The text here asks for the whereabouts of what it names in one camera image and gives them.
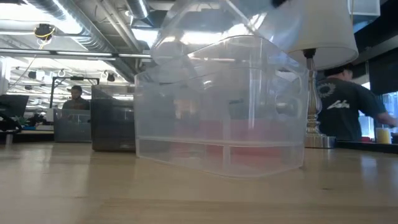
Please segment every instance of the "computer monitor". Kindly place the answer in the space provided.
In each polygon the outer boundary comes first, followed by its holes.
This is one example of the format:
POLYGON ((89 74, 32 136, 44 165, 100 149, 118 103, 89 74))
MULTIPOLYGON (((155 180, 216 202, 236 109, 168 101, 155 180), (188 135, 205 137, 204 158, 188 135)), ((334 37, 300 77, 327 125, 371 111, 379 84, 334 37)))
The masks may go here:
POLYGON ((1 95, 0 112, 10 118, 23 117, 29 96, 24 95, 1 95))

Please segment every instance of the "person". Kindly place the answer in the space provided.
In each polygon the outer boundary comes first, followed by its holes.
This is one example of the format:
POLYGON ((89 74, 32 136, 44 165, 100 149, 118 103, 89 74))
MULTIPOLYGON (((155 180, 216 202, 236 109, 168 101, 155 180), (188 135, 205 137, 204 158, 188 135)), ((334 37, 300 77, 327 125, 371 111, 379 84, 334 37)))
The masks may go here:
POLYGON ((90 109, 90 102, 83 99, 81 94, 83 90, 81 86, 75 85, 70 90, 72 95, 72 99, 65 102, 62 106, 62 109, 73 109, 73 110, 89 110, 90 109))
POLYGON ((381 124, 396 127, 397 120, 386 111, 382 101, 367 88, 351 82, 352 65, 325 71, 326 79, 318 82, 322 111, 318 115, 320 131, 339 140, 361 141, 359 112, 381 124))

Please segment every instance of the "cup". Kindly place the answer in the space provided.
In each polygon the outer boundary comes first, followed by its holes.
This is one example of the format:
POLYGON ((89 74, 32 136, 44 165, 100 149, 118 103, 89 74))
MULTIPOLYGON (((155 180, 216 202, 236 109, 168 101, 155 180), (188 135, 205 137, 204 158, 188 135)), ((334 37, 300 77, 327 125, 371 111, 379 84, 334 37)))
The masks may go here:
POLYGON ((391 130, 389 128, 376 128, 376 142, 391 144, 391 130))

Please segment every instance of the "lamp base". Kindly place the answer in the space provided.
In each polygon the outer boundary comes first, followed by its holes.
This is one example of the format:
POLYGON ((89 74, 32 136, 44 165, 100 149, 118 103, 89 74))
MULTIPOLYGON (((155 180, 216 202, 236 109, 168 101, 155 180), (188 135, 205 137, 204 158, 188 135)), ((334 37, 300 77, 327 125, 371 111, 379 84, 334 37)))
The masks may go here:
POLYGON ((307 134, 305 136, 305 147, 318 149, 333 149, 335 147, 335 137, 324 134, 307 134))

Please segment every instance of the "transparent plastic bin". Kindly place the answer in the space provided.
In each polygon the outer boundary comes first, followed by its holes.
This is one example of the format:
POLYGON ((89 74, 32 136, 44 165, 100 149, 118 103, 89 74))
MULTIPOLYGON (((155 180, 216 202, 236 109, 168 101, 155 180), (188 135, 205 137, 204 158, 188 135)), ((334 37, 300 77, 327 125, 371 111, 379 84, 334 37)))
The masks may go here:
POLYGON ((288 51, 302 26, 302 1, 177 0, 151 47, 152 58, 162 65, 225 38, 249 34, 288 51))
POLYGON ((136 150, 134 87, 91 87, 91 133, 94 151, 136 150))
POLYGON ((89 110, 54 109, 55 142, 91 142, 89 110))
POLYGON ((230 37, 136 76, 139 157, 226 177, 300 167, 308 70, 260 37, 230 37))

